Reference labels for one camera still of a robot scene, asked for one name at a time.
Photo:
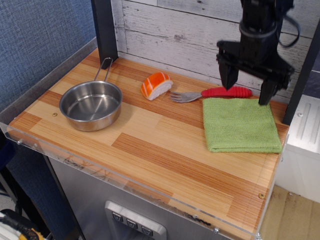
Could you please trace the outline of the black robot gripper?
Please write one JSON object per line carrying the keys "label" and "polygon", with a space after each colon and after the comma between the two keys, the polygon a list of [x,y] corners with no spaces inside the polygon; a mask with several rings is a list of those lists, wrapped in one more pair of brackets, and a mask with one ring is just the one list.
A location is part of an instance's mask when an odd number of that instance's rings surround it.
{"label": "black robot gripper", "polygon": [[277,89],[287,89],[293,66],[286,62],[276,49],[267,49],[258,43],[241,43],[220,40],[217,42],[221,83],[229,90],[238,80],[239,71],[263,80],[259,105],[267,105]]}

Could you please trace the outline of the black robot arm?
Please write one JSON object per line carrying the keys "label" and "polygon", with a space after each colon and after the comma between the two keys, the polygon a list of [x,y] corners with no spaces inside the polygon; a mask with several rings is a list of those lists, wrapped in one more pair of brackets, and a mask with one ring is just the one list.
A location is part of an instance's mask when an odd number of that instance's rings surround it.
{"label": "black robot arm", "polygon": [[301,28],[287,15],[294,7],[291,0],[243,0],[241,6],[240,41],[217,42],[221,83],[229,90],[239,71],[262,79],[259,104],[267,105],[277,91],[288,88],[295,71],[278,53],[283,21],[298,32]]}

